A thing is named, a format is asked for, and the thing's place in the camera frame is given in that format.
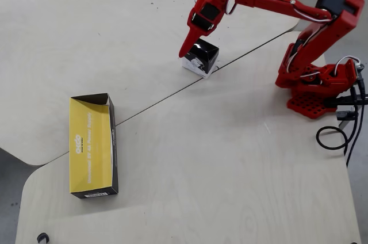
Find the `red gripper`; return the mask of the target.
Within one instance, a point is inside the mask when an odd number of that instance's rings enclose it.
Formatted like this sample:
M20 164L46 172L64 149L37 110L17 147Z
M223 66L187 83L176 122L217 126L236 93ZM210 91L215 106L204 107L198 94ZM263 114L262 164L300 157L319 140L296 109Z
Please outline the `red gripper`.
M189 32L179 51L179 57L184 57L202 36L208 36L220 23L225 14L228 0L197 0L192 8L188 26Z

